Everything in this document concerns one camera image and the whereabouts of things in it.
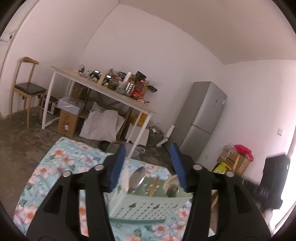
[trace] metal spoon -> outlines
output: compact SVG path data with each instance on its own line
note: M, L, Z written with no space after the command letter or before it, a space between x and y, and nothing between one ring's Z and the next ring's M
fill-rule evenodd
M176 197L179 193L179 187L176 184L171 184L166 191L168 197Z
M129 180L128 193L136 190L141 185L141 183L145 178L145 175L146 175L145 167L140 167L133 172Z

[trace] chair leg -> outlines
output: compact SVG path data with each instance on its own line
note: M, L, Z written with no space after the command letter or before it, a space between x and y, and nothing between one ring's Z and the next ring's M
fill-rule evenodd
M12 91L11 92L11 96L10 96L10 119L12 120L12 103L13 103L13 94L14 94L15 92L14 91Z
M42 117L42 107L44 103L45 92L42 94L41 104L40 104L40 112L39 112L39 119L41 120Z
M31 97L28 97L28 108L27 108L27 130L29 129L29 121L30 121L30 107L31 107Z
M26 105L27 105L27 97L25 97L25 101L24 101L24 110L26 109Z

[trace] plastic-covered box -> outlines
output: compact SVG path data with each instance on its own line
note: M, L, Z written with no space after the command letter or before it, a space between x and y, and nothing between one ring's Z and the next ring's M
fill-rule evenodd
M79 115L84 108L84 103L70 96L59 99L57 107L73 115Z

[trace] black chair seat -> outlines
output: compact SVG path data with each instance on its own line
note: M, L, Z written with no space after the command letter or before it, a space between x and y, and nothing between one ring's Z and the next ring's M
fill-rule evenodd
M15 88L17 88L18 90L25 92L28 95L36 95L39 93L43 93L46 91L45 88L33 84L33 83L22 83L22 84L18 84L15 86Z

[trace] wooden tabletop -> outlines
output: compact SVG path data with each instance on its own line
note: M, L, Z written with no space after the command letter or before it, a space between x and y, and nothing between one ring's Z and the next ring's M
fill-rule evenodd
M55 66L51 66L52 68L54 68L55 70L58 71L59 74L63 73L62 75L67 77L67 78L70 78L82 85L85 85L86 87L89 87L95 91L98 91L112 99L115 99L115 100L118 100L120 101L121 103L124 103L128 106L131 106L135 109L140 109L140 111L142 112L152 112L152 113L155 113L149 105L145 104L145 103L142 103L142 102L139 102L137 100L134 100L130 97L127 97L125 95L122 95L122 94L119 94L117 93L116 91L113 91L111 89L108 89L106 86L103 86L103 85L100 85L96 82L94 82L93 80L89 80L87 78L84 78L82 76L80 76L79 74L75 73L74 71L72 70L68 70L68 69L61 69L61 68L58 68L58 67L55 67Z

